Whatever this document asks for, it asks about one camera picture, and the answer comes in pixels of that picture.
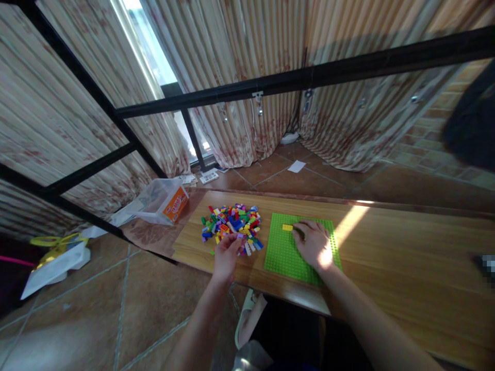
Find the curtain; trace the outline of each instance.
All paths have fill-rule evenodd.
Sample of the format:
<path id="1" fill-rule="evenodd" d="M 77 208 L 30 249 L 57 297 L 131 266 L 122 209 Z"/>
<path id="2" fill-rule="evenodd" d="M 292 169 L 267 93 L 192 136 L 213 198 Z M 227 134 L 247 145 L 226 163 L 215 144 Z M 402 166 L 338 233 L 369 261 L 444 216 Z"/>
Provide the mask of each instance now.
<path id="1" fill-rule="evenodd" d="M 184 92 L 299 69 L 306 1 L 142 2 Z M 273 153 L 296 119 L 298 93 L 190 110 L 221 167 L 249 166 Z"/>
<path id="2" fill-rule="evenodd" d="M 411 44 L 492 22 L 489 0 L 143 1 L 185 92 Z M 272 154 L 287 129 L 331 165 L 366 171 L 458 73 L 446 67 L 191 110 L 221 166 Z"/>
<path id="3" fill-rule="evenodd" d="M 116 106 L 162 97 L 124 27 L 126 13 L 110 3 L 38 4 Z M 47 186 L 128 142 L 18 7 L 0 4 L 0 35 L 2 164 Z M 189 171 L 171 114 L 128 122 L 168 176 Z M 134 152 L 63 197 L 105 217 L 155 177 Z M 0 229 L 23 240 L 61 235 L 81 223 L 4 182 L 0 210 Z"/>
<path id="4" fill-rule="evenodd" d="M 493 17 L 490 5 L 490 1 L 464 0 L 314 1 L 307 63 L 326 63 L 486 26 Z M 329 164 L 364 172 L 390 152 L 463 67 L 315 89 L 306 111 L 302 102 L 294 128 L 302 144 Z"/>

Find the left hand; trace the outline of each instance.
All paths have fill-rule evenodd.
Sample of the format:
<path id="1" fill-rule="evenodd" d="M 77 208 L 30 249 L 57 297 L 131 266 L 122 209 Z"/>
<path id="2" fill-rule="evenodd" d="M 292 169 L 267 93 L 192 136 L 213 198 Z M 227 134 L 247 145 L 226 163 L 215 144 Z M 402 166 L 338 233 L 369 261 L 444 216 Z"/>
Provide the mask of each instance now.
<path id="1" fill-rule="evenodd" d="M 213 278 L 222 283 L 231 284 L 234 281 L 237 253 L 242 251 L 244 240 L 237 238 L 237 234 L 228 234 L 215 248 Z"/>

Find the brick wall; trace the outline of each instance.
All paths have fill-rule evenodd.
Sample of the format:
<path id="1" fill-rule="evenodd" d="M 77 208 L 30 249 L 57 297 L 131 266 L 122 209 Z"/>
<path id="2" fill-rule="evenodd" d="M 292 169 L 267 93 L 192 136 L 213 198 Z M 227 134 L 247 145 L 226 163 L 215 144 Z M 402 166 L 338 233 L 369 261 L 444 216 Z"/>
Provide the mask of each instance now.
<path id="1" fill-rule="evenodd" d="M 386 160 L 495 191 L 494 173 L 460 163 L 440 139 L 441 130 L 464 90 L 488 63 L 489 60 L 483 60 L 467 65 L 393 148 Z"/>

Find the wooden table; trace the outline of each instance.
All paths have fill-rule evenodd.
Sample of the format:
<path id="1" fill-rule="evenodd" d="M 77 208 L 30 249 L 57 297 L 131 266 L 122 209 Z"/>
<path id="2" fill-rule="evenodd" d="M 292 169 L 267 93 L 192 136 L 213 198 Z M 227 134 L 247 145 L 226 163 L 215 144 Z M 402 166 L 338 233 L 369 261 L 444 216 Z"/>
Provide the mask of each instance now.
<path id="1" fill-rule="evenodd" d="M 493 366 L 493 296 L 468 254 L 495 254 L 490 220 L 208 192 L 175 241 L 173 259 L 212 272 L 214 240 L 201 242 L 208 206 L 257 205 L 266 246 L 273 212 L 332 220 L 342 266 L 368 296 L 431 353 L 474 369 Z M 238 259 L 235 281 L 323 315 L 326 288 L 265 271 L 266 249 Z"/>

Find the hand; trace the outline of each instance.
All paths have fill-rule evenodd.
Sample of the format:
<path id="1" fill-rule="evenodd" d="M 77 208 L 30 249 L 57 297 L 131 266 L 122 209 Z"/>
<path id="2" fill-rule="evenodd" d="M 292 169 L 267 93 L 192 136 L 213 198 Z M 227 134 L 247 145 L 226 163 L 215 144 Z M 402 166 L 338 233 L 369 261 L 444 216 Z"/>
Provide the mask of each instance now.
<path id="1" fill-rule="evenodd" d="M 237 253 L 242 251 L 244 238 L 237 238 L 237 233 L 228 234 L 215 248 L 215 268 L 213 278 L 222 283 L 234 281 Z"/>
<path id="2" fill-rule="evenodd" d="M 295 244 L 309 265 L 317 271 L 334 266 L 330 232 L 321 223 L 304 219 L 293 226 L 304 234 L 303 239 L 298 231 L 292 230 Z"/>

